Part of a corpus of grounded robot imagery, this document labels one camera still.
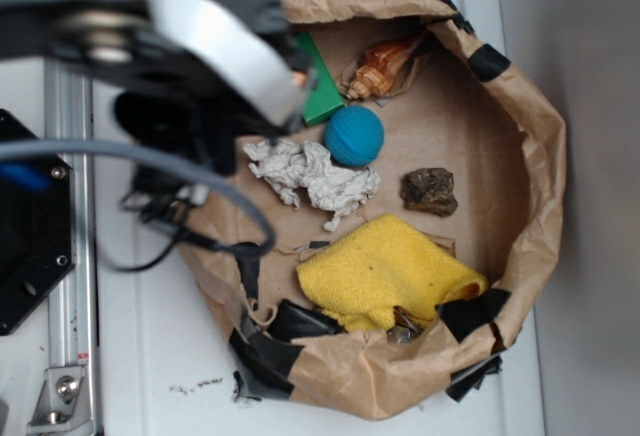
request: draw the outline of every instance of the green block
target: green block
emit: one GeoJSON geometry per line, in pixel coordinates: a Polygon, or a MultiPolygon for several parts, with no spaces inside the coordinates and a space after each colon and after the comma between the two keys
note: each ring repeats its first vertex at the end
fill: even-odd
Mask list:
{"type": "Polygon", "coordinates": [[[344,106],[344,102],[311,35],[307,32],[298,33],[295,39],[300,49],[311,54],[317,71],[316,87],[311,91],[302,111],[302,117],[307,126],[315,126],[329,119],[333,113],[344,106]]]}

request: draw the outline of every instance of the crumpled paper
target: crumpled paper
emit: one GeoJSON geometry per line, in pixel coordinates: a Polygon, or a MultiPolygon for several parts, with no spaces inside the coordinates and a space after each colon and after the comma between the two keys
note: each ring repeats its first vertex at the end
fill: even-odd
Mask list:
{"type": "Polygon", "coordinates": [[[323,225],[325,231],[338,228],[340,219],[373,198],[380,187],[380,175],[371,168],[362,171],[333,166],[331,153],[320,143],[302,144],[280,140],[245,144],[243,150],[252,161],[249,169],[264,178],[286,205],[300,208],[297,188],[306,188],[314,208],[333,211],[333,219],[323,225]]]}

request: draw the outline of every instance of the conch shell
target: conch shell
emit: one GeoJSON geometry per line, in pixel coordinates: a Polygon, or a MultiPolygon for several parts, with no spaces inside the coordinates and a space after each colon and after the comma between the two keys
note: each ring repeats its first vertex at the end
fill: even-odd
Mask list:
{"type": "Polygon", "coordinates": [[[398,73],[427,39],[428,31],[404,39],[383,41],[367,49],[362,57],[362,66],[347,90],[349,99],[379,98],[388,93],[398,73]]]}

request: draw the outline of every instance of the yellow cloth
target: yellow cloth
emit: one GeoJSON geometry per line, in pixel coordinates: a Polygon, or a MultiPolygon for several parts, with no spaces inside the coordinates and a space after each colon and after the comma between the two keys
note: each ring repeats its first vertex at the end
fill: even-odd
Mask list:
{"type": "Polygon", "coordinates": [[[487,279],[402,219],[385,214],[297,268],[305,295],[347,329],[391,329],[394,307],[426,328],[435,306],[479,296],[487,279]]]}

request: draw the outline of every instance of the paper bag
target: paper bag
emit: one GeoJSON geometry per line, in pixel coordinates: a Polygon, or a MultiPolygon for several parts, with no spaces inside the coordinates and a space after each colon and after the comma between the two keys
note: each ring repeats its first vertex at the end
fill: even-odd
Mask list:
{"type": "MultiPolygon", "coordinates": [[[[318,404],[367,419],[395,415],[449,387],[511,346],[553,271],[560,245],[565,186],[565,125],[539,90],[491,46],[482,43],[449,0],[283,0],[290,21],[309,31],[338,80],[371,41],[402,37],[426,26],[437,38],[412,87],[384,107],[366,102],[382,120],[386,140],[371,167],[379,193],[335,233],[330,214],[308,204],[294,211],[247,169],[232,184],[255,202],[278,233],[278,246],[252,270],[229,255],[182,248],[201,293],[254,396],[318,404]],[[443,167],[454,174],[458,210],[441,218],[409,211],[399,196],[403,174],[443,167]],[[492,288],[477,300],[439,308],[440,319],[410,344],[383,331],[295,339],[266,329],[283,299],[311,308],[295,268],[384,213],[427,234],[455,241],[456,257],[486,275],[492,288]]],[[[321,141],[323,127],[292,136],[321,141]]],[[[247,138],[238,142],[256,141],[247,138]]],[[[211,196],[190,226],[235,243],[260,241],[232,203],[211,196]]]]}

